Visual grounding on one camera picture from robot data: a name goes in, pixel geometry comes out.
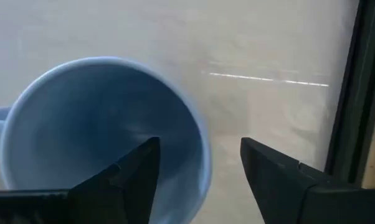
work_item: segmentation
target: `mug rim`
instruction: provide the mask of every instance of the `mug rim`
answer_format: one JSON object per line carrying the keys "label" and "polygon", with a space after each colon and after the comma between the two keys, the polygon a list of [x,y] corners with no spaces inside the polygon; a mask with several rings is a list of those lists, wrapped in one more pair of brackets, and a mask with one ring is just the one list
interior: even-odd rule
{"label": "mug rim", "polygon": [[204,119],[202,118],[201,114],[198,112],[196,107],[190,102],[190,100],[186,97],[184,93],[181,92],[180,88],[177,85],[160,75],[159,73],[154,72],[152,69],[138,63],[134,62],[125,58],[120,57],[111,57],[111,56],[101,56],[101,57],[87,57],[87,58],[80,58],[76,60],[72,60],[69,62],[62,63],[54,68],[51,68],[43,75],[35,79],[18,97],[16,102],[11,107],[11,110],[7,116],[7,120],[4,125],[4,130],[2,132],[1,140],[0,140],[0,170],[1,176],[7,189],[14,189],[16,184],[13,182],[11,176],[11,171],[9,170],[9,151],[8,151],[8,141],[7,137],[14,126],[17,115],[19,114],[20,110],[24,106],[24,103],[33,95],[40,86],[43,84],[57,78],[59,75],[65,74],[66,71],[71,70],[73,68],[84,67],[87,65],[121,65],[124,67],[130,67],[132,69],[144,72],[147,75],[152,76],[153,78],[159,80],[161,83],[166,85],[170,90],[172,90],[185,104],[189,112],[192,114],[194,122],[196,123],[200,137],[201,137],[201,147],[202,156],[203,156],[203,169],[206,170],[204,172],[204,179],[203,184],[200,187],[201,198],[196,202],[193,206],[192,210],[186,215],[184,223],[189,223],[197,214],[199,209],[201,208],[202,204],[206,199],[206,195],[208,193],[209,187],[211,185],[212,179],[212,156],[211,156],[211,147],[209,142],[208,130]]}

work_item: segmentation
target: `table surface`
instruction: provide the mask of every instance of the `table surface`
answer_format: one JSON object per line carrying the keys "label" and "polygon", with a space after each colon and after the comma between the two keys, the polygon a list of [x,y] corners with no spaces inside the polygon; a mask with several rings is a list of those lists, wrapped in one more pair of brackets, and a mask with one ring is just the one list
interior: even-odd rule
{"label": "table surface", "polygon": [[214,175],[193,223],[263,223],[240,138],[323,168],[357,5],[3,0],[0,106],[69,60],[114,55],[146,64],[177,83],[208,123]]}

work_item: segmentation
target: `black frame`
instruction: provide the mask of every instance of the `black frame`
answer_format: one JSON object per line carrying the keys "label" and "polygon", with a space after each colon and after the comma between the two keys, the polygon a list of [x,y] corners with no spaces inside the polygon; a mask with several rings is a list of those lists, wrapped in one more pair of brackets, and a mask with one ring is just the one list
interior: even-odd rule
{"label": "black frame", "polygon": [[361,185],[375,124],[375,0],[360,0],[325,172]]}

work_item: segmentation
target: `mug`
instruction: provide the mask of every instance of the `mug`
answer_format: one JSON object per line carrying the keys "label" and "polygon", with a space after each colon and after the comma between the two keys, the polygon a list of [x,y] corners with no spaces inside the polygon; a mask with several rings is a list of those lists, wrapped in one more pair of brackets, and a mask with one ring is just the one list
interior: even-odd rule
{"label": "mug", "polygon": [[129,60],[67,62],[0,109],[0,167],[6,188],[67,189],[148,138],[161,141],[150,223],[189,223],[211,181],[206,125],[161,75]]}

